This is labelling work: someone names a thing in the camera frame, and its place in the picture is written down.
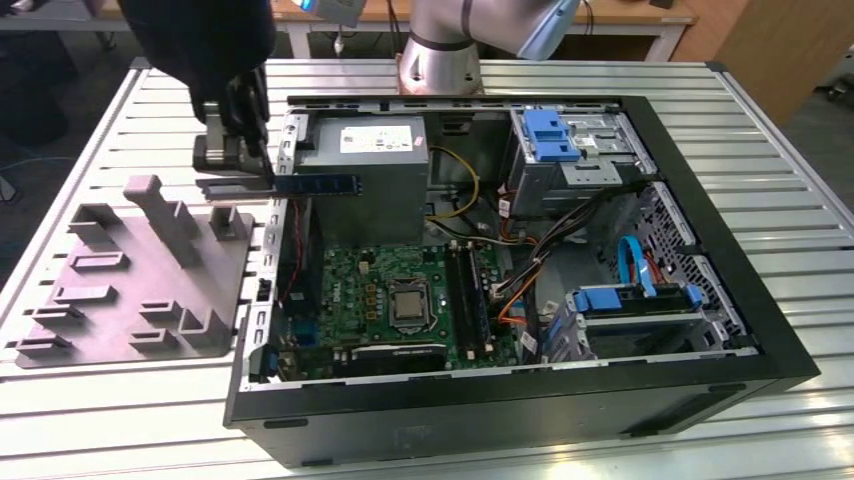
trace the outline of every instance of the yellow wire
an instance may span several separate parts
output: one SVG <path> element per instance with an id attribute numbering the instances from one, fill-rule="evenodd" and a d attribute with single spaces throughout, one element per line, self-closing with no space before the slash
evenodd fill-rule
<path id="1" fill-rule="evenodd" d="M 477 172 L 475 172 L 475 169 L 471 167 L 471 164 L 456 153 L 453 153 L 447 148 L 439 147 L 435 145 L 429 147 L 429 149 L 439 150 L 440 152 L 447 153 L 451 157 L 453 157 L 453 160 L 456 160 L 459 163 L 463 164 L 463 167 L 465 167 L 465 170 L 468 170 L 468 173 L 471 174 L 471 180 L 473 181 L 473 184 L 475 184 L 475 190 L 471 194 L 471 200 L 468 200 L 468 203 L 463 205 L 461 208 L 459 208 L 457 210 L 453 210 L 452 212 L 439 213 L 436 215 L 427 215 L 427 220 L 439 220 L 441 218 L 452 218 L 457 216 L 460 213 L 463 213 L 465 210 L 468 210 L 473 206 L 473 204 L 477 202 L 477 196 L 480 195 L 480 179 L 477 178 Z"/>

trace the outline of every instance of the desk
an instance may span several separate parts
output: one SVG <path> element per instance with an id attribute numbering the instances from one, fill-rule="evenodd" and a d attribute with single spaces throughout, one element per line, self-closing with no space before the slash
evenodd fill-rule
<path id="1" fill-rule="evenodd" d="M 409 0 L 393 0 L 400 30 L 408 31 Z M 591 0 L 594 35 L 639 35 L 655 38 L 646 56 L 647 61 L 667 61 L 679 43 L 684 28 L 696 21 L 696 15 L 682 1 L 674 8 L 656 8 L 643 1 Z M 287 32 L 293 58 L 311 58 L 308 33 L 337 31 L 337 25 L 319 20 L 303 12 L 289 0 L 273 0 L 276 28 Z M 575 15 L 575 24 L 567 34 L 584 33 L 587 13 L 583 5 Z M 88 15 L 80 0 L 52 0 L 38 11 L 0 19 L 0 30 L 57 31 L 127 31 L 117 0 L 105 0 L 97 17 Z M 367 0 L 361 21 L 347 31 L 388 31 L 388 10 L 384 0 Z"/>
<path id="2" fill-rule="evenodd" d="M 393 94 L 391 60 L 273 60 L 271 158 L 287 96 Z M 756 266 L 822 375 L 675 436 L 351 465 L 323 478 L 803 478 L 842 474 L 854 445 L 854 219 L 727 74 L 703 64 L 483 62 L 487 94 L 644 95 Z M 123 202 L 128 175 L 163 180 L 191 210 L 203 127 L 187 89 L 133 70 L 0 293 L 0 345 L 29 328 L 40 284 L 64 259 L 81 202 Z M 240 207 L 264 218 L 264 202 Z M 253 245 L 263 241 L 256 228 Z M 261 260 L 249 258 L 247 271 Z M 244 278 L 243 298 L 255 294 Z M 221 427 L 233 354 L 223 358 L 21 370 L 0 351 L 0 478 L 235 480 L 288 472 Z"/>

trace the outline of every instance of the slotted metal tabletop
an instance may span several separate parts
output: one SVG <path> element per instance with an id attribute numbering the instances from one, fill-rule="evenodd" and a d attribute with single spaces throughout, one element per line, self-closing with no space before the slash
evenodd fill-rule
<path id="1" fill-rule="evenodd" d="M 393 94 L 383 60 L 269 62 L 271 156 L 288 95 Z M 21 370 L 0 351 L 0 479 L 839 477 L 854 473 L 854 222 L 726 73 L 703 64 L 487 61 L 487 93 L 646 96 L 732 229 L 822 375 L 748 401 L 675 436 L 289 472 L 221 427 L 232 355 Z M 121 196 L 156 173 L 167 200 L 204 201 L 189 166 L 183 85 L 132 70 L 0 295 L 0 346 L 29 329 L 74 238 L 77 204 Z M 265 204 L 240 207 L 264 220 Z M 253 232 L 260 245 L 261 229 Z M 257 267 L 251 256 L 247 270 Z M 253 291 L 245 278 L 243 297 Z"/>

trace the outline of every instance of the cable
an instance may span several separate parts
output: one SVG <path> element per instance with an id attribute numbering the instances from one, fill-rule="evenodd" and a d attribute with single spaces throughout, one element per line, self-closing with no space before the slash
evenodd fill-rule
<path id="1" fill-rule="evenodd" d="M 373 39 L 373 43 L 371 44 L 371 47 L 368 48 L 368 50 L 373 50 L 376 48 L 376 45 L 379 44 L 379 41 L 383 38 L 384 34 L 385 32 L 379 32 L 379 35 L 376 35 L 376 38 Z"/>
<path id="2" fill-rule="evenodd" d="M 472 242 L 485 242 L 485 243 L 492 243 L 495 245 L 505 245 L 508 247 L 515 247 L 516 245 L 519 245 L 519 243 L 504 242 L 504 241 L 496 240 L 493 238 L 480 237 L 480 236 L 475 236 L 475 235 L 465 235 L 465 234 L 457 232 L 456 230 L 453 230 L 451 227 L 444 225 L 437 220 L 427 219 L 427 221 L 429 223 L 432 223 L 439 228 L 439 230 L 441 230 L 448 236 L 459 238 L 461 240 L 471 240 Z"/>
<path id="3" fill-rule="evenodd" d="M 536 311 L 536 288 L 528 288 L 521 296 L 521 302 L 524 303 L 524 331 L 536 342 L 535 351 L 531 352 L 527 348 L 521 349 L 521 364 L 534 365 L 540 363 L 543 345 L 540 341 L 540 328 L 539 328 L 539 312 Z"/>
<path id="4" fill-rule="evenodd" d="M 76 158 L 70 158 L 70 157 L 40 157 L 40 158 L 28 158 L 26 160 L 20 160 L 17 162 L 14 162 L 10 165 L 5 165 L 4 167 L 0 167 L 0 172 L 4 172 L 14 167 L 20 167 L 21 165 L 26 165 L 28 163 L 34 163 L 34 162 L 48 162 L 48 161 L 57 161 L 57 160 L 64 160 L 64 161 L 76 161 Z"/>
<path id="5" fill-rule="evenodd" d="M 652 254 L 647 251 L 643 253 L 643 257 L 650 264 L 650 268 L 652 269 L 652 277 L 656 283 L 664 283 L 667 280 L 664 279 L 664 274 L 662 273 L 662 269 L 655 263 L 655 258 L 652 258 Z"/>
<path id="6" fill-rule="evenodd" d="M 281 296 L 279 297 L 279 303 L 284 303 L 296 284 L 296 276 L 303 268 L 303 236 L 299 231 L 299 225 L 301 223 L 299 205 L 291 201 L 293 205 L 293 236 L 296 237 L 296 266 L 293 267 L 293 273 L 291 274 L 291 280 L 288 281 L 288 287 L 284 289 Z"/>
<path id="7" fill-rule="evenodd" d="M 391 58 L 395 58 L 397 53 L 401 53 L 403 37 L 400 34 L 400 22 L 397 22 L 397 13 L 395 12 L 395 6 L 392 0 L 385 0 L 388 5 L 388 30 L 391 31 Z"/>
<path id="8" fill-rule="evenodd" d="M 447 148 L 439 147 L 435 145 L 429 147 L 429 150 L 439 150 L 440 152 L 447 153 L 459 163 L 461 163 L 463 167 L 465 167 L 465 170 L 468 170 L 468 173 L 471 174 L 471 180 L 473 183 L 471 200 L 468 200 L 468 203 L 463 206 L 463 208 L 457 208 L 456 210 L 448 213 L 439 213 L 436 215 L 427 216 L 427 220 L 439 220 L 441 218 L 452 218 L 457 216 L 460 213 L 467 212 L 468 209 L 475 206 L 475 203 L 477 203 L 477 196 L 480 195 L 480 179 L 477 178 L 477 172 L 475 172 L 475 169 L 472 168 L 471 164 L 456 153 L 453 153 Z"/>
<path id="9" fill-rule="evenodd" d="M 513 320 L 516 320 L 517 322 L 517 319 L 515 317 L 505 317 L 505 315 L 509 309 L 512 308 L 512 304 L 516 303 L 516 300 L 519 300 L 519 297 L 521 296 L 524 291 L 531 287 L 531 285 L 536 281 L 536 277 L 539 277 L 539 273 L 540 271 L 538 270 L 536 273 L 531 276 L 531 278 L 528 278 L 527 282 L 524 282 L 519 291 L 511 297 L 509 301 L 504 305 L 504 308 L 501 308 L 501 312 L 497 314 L 499 323 L 513 323 Z"/>
<path id="10" fill-rule="evenodd" d="M 584 26 L 584 35 L 592 35 L 592 28 L 596 24 L 596 17 L 592 14 L 592 7 L 590 6 L 590 0 L 582 0 L 584 7 L 587 8 L 587 25 Z"/>

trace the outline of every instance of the wire bundle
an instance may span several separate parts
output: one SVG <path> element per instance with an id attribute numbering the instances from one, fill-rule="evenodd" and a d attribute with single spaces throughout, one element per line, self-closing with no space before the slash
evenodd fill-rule
<path id="1" fill-rule="evenodd" d="M 590 199 L 587 199 L 575 209 L 567 213 L 551 226 L 546 235 L 539 240 L 538 244 L 534 246 L 531 251 L 531 255 L 528 257 L 528 261 L 523 265 L 519 273 L 511 276 L 496 288 L 496 293 L 500 293 L 509 289 L 519 282 L 521 283 L 521 287 L 516 291 L 516 293 L 511 296 L 509 301 L 504 305 L 501 312 L 499 314 L 499 322 L 500 323 L 521 323 L 523 319 L 516 317 L 508 317 L 507 312 L 512 308 L 512 304 L 516 302 L 519 297 L 524 294 L 524 292 L 531 288 L 534 282 L 536 281 L 536 277 L 540 274 L 543 264 L 546 259 L 551 255 L 555 246 L 560 242 L 560 240 L 578 232 L 595 215 L 599 207 L 614 197 L 619 195 L 624 195 L 627 193 L 636 193 L 646 188 L 647 182 L 638 181 L 622 185 L 619 187 L 607 188 L 600 190 Z"/>

